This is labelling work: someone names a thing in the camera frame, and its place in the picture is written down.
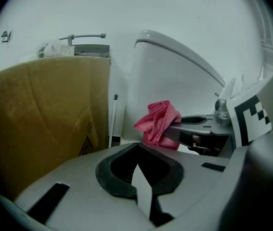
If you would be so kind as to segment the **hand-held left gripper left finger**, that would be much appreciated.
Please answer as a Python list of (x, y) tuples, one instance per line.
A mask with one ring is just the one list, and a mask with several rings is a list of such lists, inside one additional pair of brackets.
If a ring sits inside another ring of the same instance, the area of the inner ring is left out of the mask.
[(68, 191), (45, 225), (57, 231), (150, 231), (153, 223), (135, 200), (118, 198), (106, 192), (95, 176), (104, 158), (129, 145), (120, 145), (71, 159), (29, 185), (15, 199), (23, 211), (30, 208), (56, 183)]

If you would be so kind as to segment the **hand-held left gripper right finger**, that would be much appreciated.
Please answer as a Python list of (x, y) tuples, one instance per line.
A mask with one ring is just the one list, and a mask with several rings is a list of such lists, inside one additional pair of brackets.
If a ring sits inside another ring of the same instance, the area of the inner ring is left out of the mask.
[(154, 225), (178, 218), (211, 190), (228, 163), (140, 144), (140, 210)]

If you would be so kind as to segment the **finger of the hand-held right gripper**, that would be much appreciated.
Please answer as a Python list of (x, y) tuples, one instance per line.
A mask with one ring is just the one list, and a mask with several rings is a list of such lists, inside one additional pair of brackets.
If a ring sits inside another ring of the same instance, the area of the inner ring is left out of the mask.
[(193, 125), (174, 123), (170, 125), (164, 132), (163, 135), (174, 141), (189, 140), (192, 135), (204, 135), (208, 136), (211, 134), (211, 126), (206, 128), (204, 125)]
[(181, 118), (181, 124), (192, 126), (210, 127), (213, 121), (213, 115), (192, 115)]

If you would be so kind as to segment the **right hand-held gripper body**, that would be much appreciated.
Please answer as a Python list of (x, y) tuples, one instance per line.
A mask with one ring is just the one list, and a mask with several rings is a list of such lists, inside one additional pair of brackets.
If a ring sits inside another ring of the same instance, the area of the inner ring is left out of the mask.
[(270, 119), (257, 96), (265, 84), (226, 84), (209, 113), (214, 116), (211, 134), (192, 135), (189, 140), (180, 141), (179, 151), (196, 155), (231, 153), (271, 131)]

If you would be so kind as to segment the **pink cloth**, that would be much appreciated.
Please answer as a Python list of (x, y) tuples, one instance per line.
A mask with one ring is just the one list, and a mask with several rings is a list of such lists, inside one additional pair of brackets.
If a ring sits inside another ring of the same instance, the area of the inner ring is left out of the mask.
[(171, 150), (178, 150), (179, 143), (175, 142), (163, 133), (172, 123), (181, 122), (181, 114), (169, 100), (160, 101), (148, 105), (148, 114), (142, 117), (134, 127), (143, 132), (142, 142)]

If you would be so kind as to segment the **white toilet with tank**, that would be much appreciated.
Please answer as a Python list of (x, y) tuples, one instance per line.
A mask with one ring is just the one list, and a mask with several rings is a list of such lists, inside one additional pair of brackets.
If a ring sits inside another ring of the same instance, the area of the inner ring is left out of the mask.
[(182, 116), (208, 115), (226, 86), (223, 77), (199, 54), (153, 30), (135, 42), (121, 144), (139, 142), (134, 124), (151, 103), (169, 100)]

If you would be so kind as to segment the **white pole black cap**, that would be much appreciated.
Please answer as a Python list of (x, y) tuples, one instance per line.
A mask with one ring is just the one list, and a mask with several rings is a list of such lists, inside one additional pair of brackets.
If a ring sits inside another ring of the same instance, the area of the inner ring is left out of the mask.
[(117, 112), (117, 101), (118, 101), (118, 95), (115, 94), (113, 99), (113, 106), (111, 110), (111, 121), (110, 121), (109, 142), (108, 142), (109, 148), (112, 145), (112, 137), (113, 137), (113, 131), (114, 131), (114, 125), (115, 125), (116, 112)]

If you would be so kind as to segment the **large cardboard box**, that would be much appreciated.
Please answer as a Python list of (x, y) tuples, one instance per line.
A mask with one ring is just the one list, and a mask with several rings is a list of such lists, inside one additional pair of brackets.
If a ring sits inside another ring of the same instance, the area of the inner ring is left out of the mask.
[(108, 147), (110, 58), (51, 57), (0, 71), (0, 194)]

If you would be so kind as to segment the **grey plastic tray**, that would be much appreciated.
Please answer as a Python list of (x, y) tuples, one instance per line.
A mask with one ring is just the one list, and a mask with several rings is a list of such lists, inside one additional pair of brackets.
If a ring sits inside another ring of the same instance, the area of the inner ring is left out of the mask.
[(107, 58), (110, 56), (110, 46), (103, 44), (77, 44), (74, 55)]

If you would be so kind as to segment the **plastic-wrapped white tube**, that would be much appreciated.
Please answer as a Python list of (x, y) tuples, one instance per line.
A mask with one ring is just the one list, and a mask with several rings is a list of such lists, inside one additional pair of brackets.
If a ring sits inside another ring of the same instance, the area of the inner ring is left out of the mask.
[(67, 43), (59, 39), (46, 41), (40, 44), (37, 49), (37, 58), (74, 56), (75, 47), (69, 46)]

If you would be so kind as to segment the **black wall bracket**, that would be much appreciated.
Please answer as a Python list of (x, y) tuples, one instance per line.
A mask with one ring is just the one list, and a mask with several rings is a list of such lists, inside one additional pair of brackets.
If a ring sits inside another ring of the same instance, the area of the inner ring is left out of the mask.
[(2, 43), (8, 43), (11, 39), (12, 31), (3, 31), (1, 38), (2, 38)]

